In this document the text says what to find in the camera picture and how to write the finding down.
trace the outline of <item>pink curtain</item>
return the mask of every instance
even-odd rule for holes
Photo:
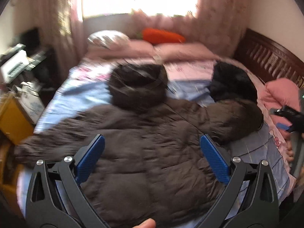
[[[232,56],[248,25],[250,0],[198,0],[197,11],[186,16],[147,16],[135,11],[133,23],[139,33],[146,27],[173,31],[187,41],[199,41],[222,56]]]
[[[66,79],[85,53],[81,0],[34,0],[42,44],[52,46],[59,74]]]

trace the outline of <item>orange carrot plush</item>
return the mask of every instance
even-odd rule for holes
[[[151,44],[183,43],[185,38],[177,33],[154,28],[146,28],[142,31],[142,39]]]

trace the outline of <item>pillow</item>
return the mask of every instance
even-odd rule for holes
[[[162,43],[183,43],[185,42],[185,38],[177,33],[153,29],[153,28],[146,28],[142,32],[142,39],[157,45]]]
[[[138,58],[153,57],[155,55],[153,45],[143,40],[130,40],[129,44],[121,50],[109,50],[106,48],[89,45],[85,57],[95,60],[99,58]]]
[[[130,39],[122,32],[104,30],[91,34],[88,37],[88,41],[95,46],[108,48],[110,50],[119,50],[126,47]]]
[[[280,109],[283,105],[288,105],[291,108],[300,111],[300,104],[298,99],[298,90],[296,84],[286,78],[269,81],[265,84],[264,90],[260,93],[260,99],[264,106],[269,111],[271,108]],[[284,117],[270,115],[273,123],[282,123],[286,126],[291,126]],[[278,128],[284,139],[289,139],[289,133]]]
[[[219,56],[213,54],[201,43],[160,44],[154,48],[156,55],[158,55],[163,61],[219,59]]]

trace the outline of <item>wooden headboard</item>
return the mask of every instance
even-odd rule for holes
[[[304,89],[304,62],[275,41],[247,29],[234,58],[264,83],[288,78]]]

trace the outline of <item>human hand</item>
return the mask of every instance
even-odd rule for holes
[[[134,226],[133,228],[156,228],[156,223],[153,219],[147,219],[142,222],[140,225]]]
[[[287,144],[287,162],[288,163],[291,163],[293,161],[293,156],[294,156],[294,152],[292,150],[292,146],[291,146],[291,141],[286,141],[286,144]]]

